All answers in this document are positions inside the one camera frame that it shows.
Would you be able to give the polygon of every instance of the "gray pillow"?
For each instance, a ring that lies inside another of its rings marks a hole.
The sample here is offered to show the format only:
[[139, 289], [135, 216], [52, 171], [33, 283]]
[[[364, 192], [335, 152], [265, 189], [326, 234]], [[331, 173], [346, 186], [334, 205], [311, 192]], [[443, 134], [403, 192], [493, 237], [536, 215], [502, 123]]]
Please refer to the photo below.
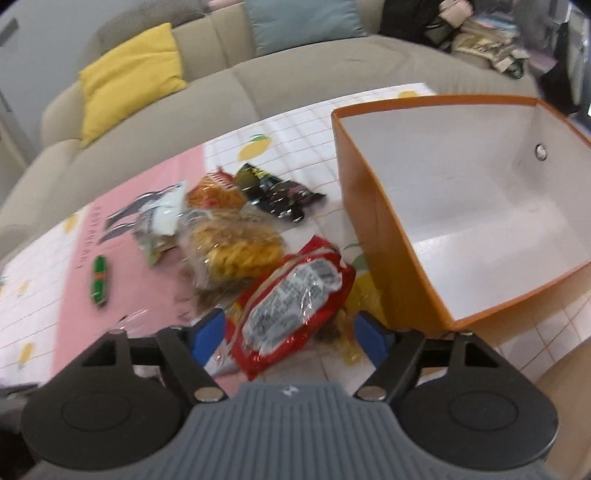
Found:
[[256, 56], [321, 41], [364, 37], [355, 0], [246, 0]]
[[123, 12], [103, 25], [96, 33], [102, 53], [163, 23], [173, 28], [205, 17], [200, 0], [150, 0]]

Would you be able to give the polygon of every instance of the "yellow pillow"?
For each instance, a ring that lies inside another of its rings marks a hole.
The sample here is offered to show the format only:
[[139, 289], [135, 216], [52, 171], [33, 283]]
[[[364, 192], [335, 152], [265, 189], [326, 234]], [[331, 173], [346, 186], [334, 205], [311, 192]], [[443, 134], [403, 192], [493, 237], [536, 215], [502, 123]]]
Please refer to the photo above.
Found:
[[78, 76], [85, 98], [82, 147], [138, 110], [187, 87], [170, 23], [122, 43]]

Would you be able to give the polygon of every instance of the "white logo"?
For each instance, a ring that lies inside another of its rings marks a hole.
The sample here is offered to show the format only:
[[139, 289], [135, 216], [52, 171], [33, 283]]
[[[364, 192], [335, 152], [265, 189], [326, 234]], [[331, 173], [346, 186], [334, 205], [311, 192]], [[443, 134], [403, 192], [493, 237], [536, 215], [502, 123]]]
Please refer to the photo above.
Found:
[[281, 393], [283, 393], [286, 397], [293, 397], [294, 395], [297, 395], [300, 392], [300, 389], [297, 387], [294, 387], [293, 385], [290, 385], [289, 387], [285, 387], [283, 390], [281, 390]]

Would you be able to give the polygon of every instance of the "pink placemat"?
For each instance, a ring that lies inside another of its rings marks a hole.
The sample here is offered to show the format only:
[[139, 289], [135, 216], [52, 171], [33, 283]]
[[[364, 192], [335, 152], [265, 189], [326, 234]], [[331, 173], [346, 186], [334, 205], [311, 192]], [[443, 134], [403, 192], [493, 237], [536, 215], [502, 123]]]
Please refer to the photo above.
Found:
[[[205, 174], [203, 147], [187, 150], [114, 188], [92, 202], [83, 220], [76, 252], [67, 272], [61, 302], [52, 373], [59, 372], [118, 322], [142, 313], [143, 334], [181, 323], [188, 303], [179, 302], [178, 248], [166, 252], [158, 268], [149, 268], [131, 231], [99, 243], [105, 219], [139, 195], [186, 180], [192, 188]], [[135, 215], [121, 222], [133, 222]], [[108, 302], [98, 308], [90, 298], [93, 262], [104, 255], [109, 266]]]

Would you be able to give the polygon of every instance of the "orange box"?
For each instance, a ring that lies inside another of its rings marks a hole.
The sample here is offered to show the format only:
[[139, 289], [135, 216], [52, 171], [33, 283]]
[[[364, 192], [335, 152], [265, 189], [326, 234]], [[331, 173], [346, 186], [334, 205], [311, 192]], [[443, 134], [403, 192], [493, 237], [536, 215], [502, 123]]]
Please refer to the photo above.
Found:
[[591, 144], [543, 101], [382, 100], [332, 123], [389, 327], [462, 330], [590, 262]]

